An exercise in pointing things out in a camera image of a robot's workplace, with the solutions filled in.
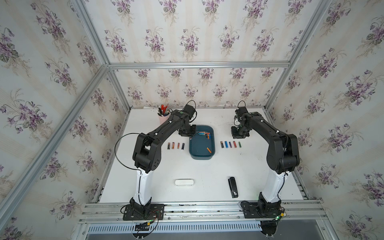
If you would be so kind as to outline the white eraser box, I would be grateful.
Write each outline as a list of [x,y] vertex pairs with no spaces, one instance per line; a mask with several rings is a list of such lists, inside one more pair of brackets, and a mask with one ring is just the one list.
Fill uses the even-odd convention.
[[193,179],[176,179],[175,185],[177,187],[191,187],[193,186],[195,181]]

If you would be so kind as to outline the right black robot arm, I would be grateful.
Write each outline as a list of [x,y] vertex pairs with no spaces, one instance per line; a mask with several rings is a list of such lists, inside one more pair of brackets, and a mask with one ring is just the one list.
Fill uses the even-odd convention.
[[300,164],[298,138],[276,129],[260,113],[250,113],[245,107],[235,110],[234,121],[239,123],[231,127],[234,139],[249,137],[253,130],[268,143],[266,160],[270,172],[260,193],[259,204],[276,206],[281,202],[281,191],[287,177]]

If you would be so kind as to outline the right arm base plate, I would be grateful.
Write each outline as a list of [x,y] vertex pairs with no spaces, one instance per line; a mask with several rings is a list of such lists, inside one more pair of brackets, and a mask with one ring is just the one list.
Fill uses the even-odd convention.
[[246,219],[279,219],[285,213],[281,201],[276,203],[242,201],[240,206]]

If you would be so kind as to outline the black stapler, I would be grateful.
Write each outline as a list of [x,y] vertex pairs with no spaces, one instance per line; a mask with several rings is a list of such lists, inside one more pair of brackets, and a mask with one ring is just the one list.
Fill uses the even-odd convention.
[[229,188],[231,191],[232,198],[238,198],[239,192],[238,192],[238,188],[237,188],[236,179],[234,177],[230,177],[228,179],[228,182],[229,182]]

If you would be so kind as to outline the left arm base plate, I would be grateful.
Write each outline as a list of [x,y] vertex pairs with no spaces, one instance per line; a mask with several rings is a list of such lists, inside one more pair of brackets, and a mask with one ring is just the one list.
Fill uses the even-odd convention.
[[130,204],[121,208],[124,221],[134,220],[163,220],[165,205],[164,204],[149,204],[144,207],[132,207]]

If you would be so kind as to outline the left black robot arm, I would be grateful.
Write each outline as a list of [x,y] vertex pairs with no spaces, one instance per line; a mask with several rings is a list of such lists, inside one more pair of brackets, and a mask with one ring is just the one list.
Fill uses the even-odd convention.
[[152,195],[152,173],[158,168],[162,159],[162,145],[174,133],[182,137],[192,137],[196,133],[196,125],[192,125],[197,111],[194,107],[186,105],[182,110],[174,110],[169,118],[155,130],[137,137],[133,153],[133,161],[138,170],[137,186],[130,206],[141,214],[150,209]]

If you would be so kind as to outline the pink pen cup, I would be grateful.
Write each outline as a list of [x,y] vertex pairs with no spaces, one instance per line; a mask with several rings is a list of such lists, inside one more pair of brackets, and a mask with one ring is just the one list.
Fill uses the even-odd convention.
[[170,114],[166,116],[159,116],[160,125],[162,125],[166,120],[168,120],[169,117],[170,117]]

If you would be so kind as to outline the teal plastic storage box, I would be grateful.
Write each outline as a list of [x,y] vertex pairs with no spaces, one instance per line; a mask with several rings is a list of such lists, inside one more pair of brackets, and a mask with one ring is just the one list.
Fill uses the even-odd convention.
[[196,134],[190,137],[189,153],[194,160],[210,160],[216,152],[214,129],[207,125],[196,125]]

